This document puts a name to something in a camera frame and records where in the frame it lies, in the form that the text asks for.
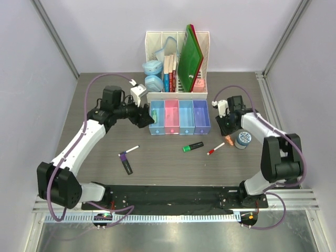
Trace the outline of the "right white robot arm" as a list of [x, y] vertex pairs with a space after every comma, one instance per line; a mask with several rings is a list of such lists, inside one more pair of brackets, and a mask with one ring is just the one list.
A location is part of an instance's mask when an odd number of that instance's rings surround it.
[[260, 171], [240, 183], [239, 205], [257, 207], [267, 190], [277, 185], [290, 186], [303, 178], [301, 141], [297, 134], [286, 134], [273, 127], [260, 113], [247, 108], [242, 96], [212, 101], [212, 106], [218, 110], [216, 121], [222, 136], [246, 130], [262, 144]]

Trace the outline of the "purple drawer bin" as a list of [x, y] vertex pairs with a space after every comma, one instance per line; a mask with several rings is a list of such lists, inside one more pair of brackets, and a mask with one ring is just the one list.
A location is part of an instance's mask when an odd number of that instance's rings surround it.
[[208, 134], [211, 129], [206, 100], [193, 100], [195, 131], [194, 134]]

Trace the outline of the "purple black highlighter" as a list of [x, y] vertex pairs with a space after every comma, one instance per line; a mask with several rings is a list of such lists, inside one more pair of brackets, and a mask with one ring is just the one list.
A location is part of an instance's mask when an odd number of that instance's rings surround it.
[[133, 171], [132, 171], [130, 163], [129, 163], [127, 157], [126, 157], [126, 153], [125, 152], [120, 153], [119, 158], [121, 160], [121, 163], [123, 164], [123, 167], [124, 167], [127, 175], [131, 175], [133, 173]]

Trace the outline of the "pink drawer bin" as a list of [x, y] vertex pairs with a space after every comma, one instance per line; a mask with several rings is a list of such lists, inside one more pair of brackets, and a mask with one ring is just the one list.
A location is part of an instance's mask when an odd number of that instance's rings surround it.
[[179, 134], [179, 101], [164, 101], [164, 130], [165, 134]]

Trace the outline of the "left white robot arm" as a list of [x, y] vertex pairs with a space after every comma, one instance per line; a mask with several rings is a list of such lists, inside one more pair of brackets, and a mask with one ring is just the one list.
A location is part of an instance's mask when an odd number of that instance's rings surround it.
[[78, 203], [94, 202], [100, 209], [107, 209], [112, 202], [110, 188], [98, 182], [80, 184], [77, 175], [82, 163], [93, 147], [108, 133], [118, 120], [128, 119], [138, 128], [154, 122], [149, 105], [141, 104], [146, 94], [144, 85], [131, 88], [129, 100], [118, 86], [106, 86], [96, 106], [86, 112], [83, 124], [65, 147], [49, 163], [41, 162], [37, 168], [38, 195], [49, 204], [67, 209]]

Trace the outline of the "green black highlighter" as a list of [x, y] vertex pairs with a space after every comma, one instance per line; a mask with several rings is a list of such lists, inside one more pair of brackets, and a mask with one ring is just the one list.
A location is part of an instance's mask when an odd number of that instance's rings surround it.
[[201, 148], [204, 146], [203, 142], [197, 142], [197, 143], [193, 143], [193, 144], [189, 144], [187, 146], [182, 147], [183, 152], [189, 152], [191, 150], [195, 150], [198, 148]]

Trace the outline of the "orange mini highlighter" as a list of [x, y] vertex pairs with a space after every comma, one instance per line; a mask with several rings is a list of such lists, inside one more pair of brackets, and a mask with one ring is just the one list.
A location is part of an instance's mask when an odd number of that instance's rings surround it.
[[227, 136], [225, 136], [224, 138], [225, 138], [225, 141], [226, 141], [230, 146], [234, 146], [234, 142], [233, 142], [233, 140], [232, 140], [232, 138], [231, 138], [230, 135], [227, 135]]

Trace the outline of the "light green mini highlighter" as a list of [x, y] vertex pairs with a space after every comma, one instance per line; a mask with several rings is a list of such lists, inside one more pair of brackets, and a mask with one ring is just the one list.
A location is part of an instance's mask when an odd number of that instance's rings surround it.
[[154, 120], [154, 123], [157, 123], [157, 112], [156, 112], [156, 110], [152, 111], [152, 118]]

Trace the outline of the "blue washi tape roll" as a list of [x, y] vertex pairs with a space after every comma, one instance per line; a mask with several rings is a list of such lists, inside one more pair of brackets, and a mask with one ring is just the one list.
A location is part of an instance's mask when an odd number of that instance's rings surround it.
[[242, 131], [236, 137], [234, 145], [236, 148], [243, 150], [250, 144], [251, 139], [252, 136], [249, 132]]

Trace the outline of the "blue drawer bin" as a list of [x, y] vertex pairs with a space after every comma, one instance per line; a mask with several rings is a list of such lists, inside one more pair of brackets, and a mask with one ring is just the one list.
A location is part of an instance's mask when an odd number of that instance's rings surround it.
[[181, 135], [193, 135], [195, 131], [195, 119], [192, 100], [179, 101], [179, 123]]
[[151, 135], [164, 135], [164, 101], [163, 100], [153, 100], [150, 103], [150, 115], [152, 116], [152, 111], [157, 112], [157, 123], [149, 125], [149, 130]]

